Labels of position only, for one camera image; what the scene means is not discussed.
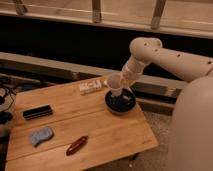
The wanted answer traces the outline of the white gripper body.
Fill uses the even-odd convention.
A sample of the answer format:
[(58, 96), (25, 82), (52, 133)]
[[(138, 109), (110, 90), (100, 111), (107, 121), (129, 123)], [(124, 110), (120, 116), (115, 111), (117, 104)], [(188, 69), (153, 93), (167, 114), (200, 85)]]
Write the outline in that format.
[(122, 78), (126, 83), (130, 84), (142, 75), (146, 66), (146, 63), (141, 62), (134, 57), (130, 57), (122, 68)]

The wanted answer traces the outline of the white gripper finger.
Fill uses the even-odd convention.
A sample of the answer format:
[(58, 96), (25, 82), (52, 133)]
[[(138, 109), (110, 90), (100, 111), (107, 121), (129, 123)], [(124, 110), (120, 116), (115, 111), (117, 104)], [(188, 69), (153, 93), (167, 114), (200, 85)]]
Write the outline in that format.
[(123, 81), (123, 87), (125, 89), (129, 89), (134, 84), (133, 80), (124, 80)]
[(119, 79), (119, 80), (124, 79), (124, 76), (123, 76), (122, 73), (116, 73), (116, 74), (114, 74), (114, 76), (115, 76), (116, 79)]

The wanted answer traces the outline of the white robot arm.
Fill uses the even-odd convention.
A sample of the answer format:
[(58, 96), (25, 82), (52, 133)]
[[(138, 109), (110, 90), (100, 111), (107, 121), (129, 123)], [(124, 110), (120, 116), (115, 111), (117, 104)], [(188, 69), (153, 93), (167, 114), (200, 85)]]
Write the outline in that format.
[(154, 63), (187, 82), (172, 115), (166, 171), (213, 171), (213, 58), (166, 49), (158, 38), (131, 41), (127, 83)]

